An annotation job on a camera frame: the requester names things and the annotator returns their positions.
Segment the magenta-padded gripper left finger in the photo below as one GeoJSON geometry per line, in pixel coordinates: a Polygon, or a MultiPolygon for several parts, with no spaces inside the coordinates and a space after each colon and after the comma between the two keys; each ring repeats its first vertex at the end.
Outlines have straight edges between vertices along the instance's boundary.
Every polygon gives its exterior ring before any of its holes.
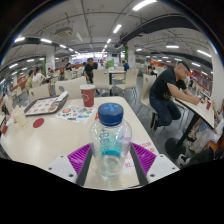
{"type": "Polygon", "coordinates": [[[65,180],[83,186],[92,158],[90,144],[73,151],[69,155],[59,155],[46,170],[65,180]]]}

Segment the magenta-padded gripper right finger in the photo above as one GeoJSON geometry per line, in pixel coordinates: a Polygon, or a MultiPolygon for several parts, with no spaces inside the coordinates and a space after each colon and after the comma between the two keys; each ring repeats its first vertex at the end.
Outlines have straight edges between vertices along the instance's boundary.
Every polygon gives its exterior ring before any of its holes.
{"type": "Polygon", "coordinates": [[[135,143],[130,145],[130,153],[140,186],[145,186],[179,171],[179,168],[164,154],[155,155],[135,143]]]}

